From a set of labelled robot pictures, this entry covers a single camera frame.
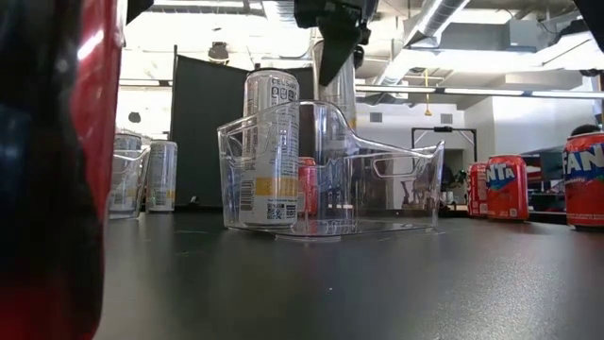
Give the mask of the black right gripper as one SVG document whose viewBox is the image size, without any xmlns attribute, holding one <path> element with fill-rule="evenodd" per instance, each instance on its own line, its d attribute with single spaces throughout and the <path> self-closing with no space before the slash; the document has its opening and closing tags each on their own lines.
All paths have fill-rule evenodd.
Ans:
<svg viewBox="0 0 604 340">
<path fill-rule="evenodd" d="M 367 24 L 377 12 L 378 0 L 294 0 L 294 18 L 301 28 L 319 27 L 323 52 L 319 84 L 329 85 L 352 58 L 354 69 L 363 65 L 371 30 Z"/>
</svg>

